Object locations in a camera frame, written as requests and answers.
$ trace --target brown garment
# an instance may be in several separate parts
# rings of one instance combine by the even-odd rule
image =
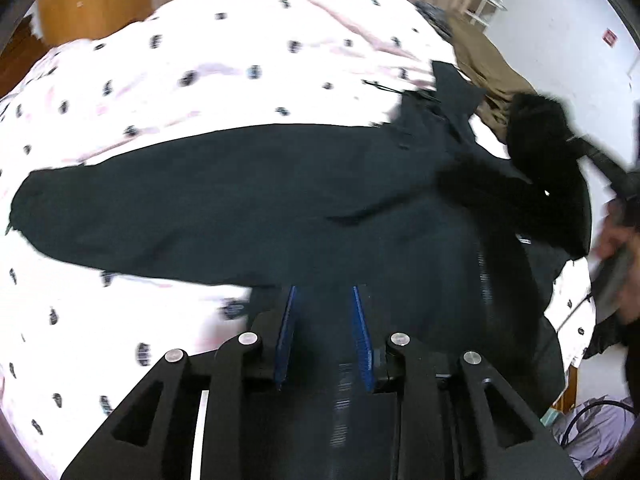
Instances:
[[[459,69],[474,85],[486,90],[476,113],[498,140],[506,143],[507,117],[513,95],[536,91],[507,64],[500,51],[469,23],[468,18],[458,12],[447,12],[447,20],[453,33],[452,43]]]

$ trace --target red sign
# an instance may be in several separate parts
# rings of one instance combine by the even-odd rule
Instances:
[[[614,46],[616,44],[616,41],[618,40],[618,37],[613,33],[612,30],[608,28],[607,31],[604,33],[604,36],[602,37],[602,39],[609,46]]]

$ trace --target white bedsheet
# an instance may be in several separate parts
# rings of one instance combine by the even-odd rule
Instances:
[[[432,60],[456,62],[406,0],[172,1],[104,40],[51,50],[0,102],[0,224],[4,230],[33,170],[251,124],[389,121],[399,96],[362,79],[433,88]],[[189,71],[197,80],[181,85]],[[508,157],[477,117],[471,124],[479,144]],[[140,131],[132,139],[124,135],[130,126]],[[588,288],[585,261],[568,263],[546,313],[556,328],[571,311],[567,302],[577,305]],[[140,343],[149,366],[171,348],[217,348],[242,330],[220,308],[249,293],[109,279],[37,253],[17,232],[0,234],[2,410],[57,479],[104,421],[101,397],[114,408],[149,370],[137,359]],[[560,329],[565,367],[580,359],[593,324],[584,303]]]

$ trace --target silver bolt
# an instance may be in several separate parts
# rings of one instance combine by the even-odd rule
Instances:
[[[463,359],[470,365],[477,365],[480,364],[480,361],[482,361],[482,358],[480,357],[480,354],[478,352],[466,352],[463,356]]]
[[[173,350],[169,350],[166,354],[164,354],[164,358],[170,363],[177,363],[183,357],[184,352],[179,348],[174,348]]]
[[[391,336],[391,342],[394,345],[398,345],[398,346],[408,345],[409,341],[411,341],[411,338],[409,338],[407,334],[403,334],[402,332],[396,332]]]
[[[258,335],[253,332],[244,332],[238,336],[241,345],[252,345],[258,341]]]

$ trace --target human hand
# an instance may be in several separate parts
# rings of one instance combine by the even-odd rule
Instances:
[[[631,227],[620,226],[616,218],[620,216],[620,204],[607,204],[608,216],[604,221],[598,243],[594,248],[596,256],[606,259],[625,245],[631,251],[633,264],[622,289],[618,293],[618,317],[624,324],[640,319],[640,234]]]

